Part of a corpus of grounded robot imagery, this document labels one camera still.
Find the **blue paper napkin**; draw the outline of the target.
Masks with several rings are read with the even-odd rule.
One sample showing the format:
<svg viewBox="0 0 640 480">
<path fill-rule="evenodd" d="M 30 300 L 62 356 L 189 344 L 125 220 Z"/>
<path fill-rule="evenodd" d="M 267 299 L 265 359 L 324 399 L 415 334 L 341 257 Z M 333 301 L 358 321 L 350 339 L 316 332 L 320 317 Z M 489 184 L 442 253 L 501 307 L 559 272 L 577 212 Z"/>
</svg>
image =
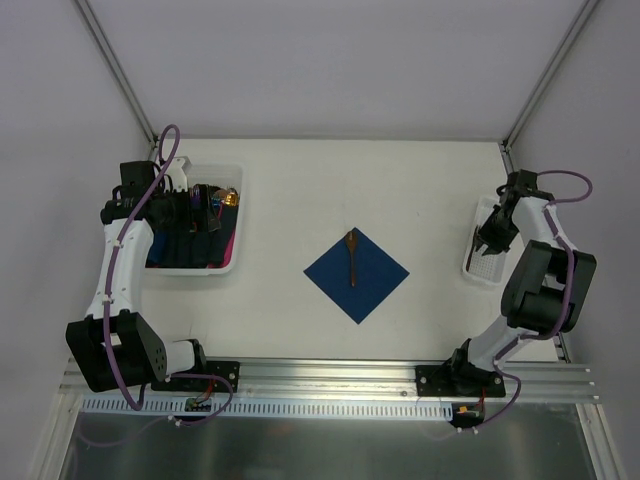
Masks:
<svg viewBox="0 0 640 480">
<path fill-rule="evenodd" d="M 307 267 L 304 274 L 357 325 L 410 275 L 356 227 Z"/>
</svg>

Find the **wooden spoon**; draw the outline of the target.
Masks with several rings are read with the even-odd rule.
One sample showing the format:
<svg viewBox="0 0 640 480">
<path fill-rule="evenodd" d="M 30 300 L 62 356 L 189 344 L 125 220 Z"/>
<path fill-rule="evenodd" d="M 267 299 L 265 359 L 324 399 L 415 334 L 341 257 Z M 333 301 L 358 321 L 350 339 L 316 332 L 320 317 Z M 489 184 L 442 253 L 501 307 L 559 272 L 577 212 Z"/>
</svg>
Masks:
<svg viewBox="0 0 640 480">
<path fill-rule="evenodd" d="M 350 261 L 350 285 L 352 288 L 356 287 L 357 277 L 356 277 L 356 261 L 355 261 L 355 252 L 358 245 L 358 237 L 357 233 L 354 229 L 350 230 L 345 235 L 345 244 L 347 250 L 349 252 L 349 261 Z"/>
</svg>

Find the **wooden fork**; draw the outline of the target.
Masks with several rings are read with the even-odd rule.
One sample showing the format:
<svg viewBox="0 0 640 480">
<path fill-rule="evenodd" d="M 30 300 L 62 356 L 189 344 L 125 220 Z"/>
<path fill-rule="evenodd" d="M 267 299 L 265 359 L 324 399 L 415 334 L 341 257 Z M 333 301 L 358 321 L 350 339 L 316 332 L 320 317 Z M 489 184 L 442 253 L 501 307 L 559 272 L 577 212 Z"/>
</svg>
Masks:
<svg viewBox="0 0 640 480">
<path fill-rule="evenodd" d="M 481 247 L 477 250 L 474 241 L 471 241 L 462 265 L 464 272 L 486 277 L 489 277 L 493 273 L 496 257 L 484 255 L 484 250 L 485 247 Z"/>
</svg>

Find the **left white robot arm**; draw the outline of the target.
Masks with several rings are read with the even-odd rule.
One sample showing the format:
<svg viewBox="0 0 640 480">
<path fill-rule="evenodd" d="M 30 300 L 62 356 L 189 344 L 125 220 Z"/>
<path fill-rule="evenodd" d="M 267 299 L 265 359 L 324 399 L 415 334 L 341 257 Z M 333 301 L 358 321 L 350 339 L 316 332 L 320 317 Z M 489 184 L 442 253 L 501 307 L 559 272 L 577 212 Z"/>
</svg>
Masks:
<svg viewBox="0 0 640 480">
<path fill-rule="evenodd" d="M 105 252 L 84 319 L 66 341 L 94 392 L 134 386 L 211 392 L 214 380 L 196 339 L 167 341 L 142 314 L 146 269 L 203 270 L 224 256 L 222 207 L 214 188 L 190 180 L 191 162 L 126 162 L 100 212 Z"/>
</svg>

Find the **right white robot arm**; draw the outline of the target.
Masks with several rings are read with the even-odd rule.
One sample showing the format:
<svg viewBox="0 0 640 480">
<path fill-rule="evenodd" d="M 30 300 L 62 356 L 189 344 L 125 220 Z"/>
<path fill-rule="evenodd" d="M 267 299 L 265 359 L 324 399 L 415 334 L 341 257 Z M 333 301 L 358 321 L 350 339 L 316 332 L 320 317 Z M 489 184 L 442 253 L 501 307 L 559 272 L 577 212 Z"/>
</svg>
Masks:
<svg viewBox="0 0 640 480">
<path fill-rule="evenodd" d="M 538 178 L 528 170 L 510 173 L 497 190 L 498 203 L 473 235 L 471 250 L 483 256 L 507 253 L 515 238 L 524 250 L 506 283 L 498 318 L 444 366 L 458 396 L 502 386 L 499 369 L 508 358 L 570 331 L 580 316 L 597 261 L 569 240 L 557 215 L 563 201 L 541 190 Z"/>
</svg>

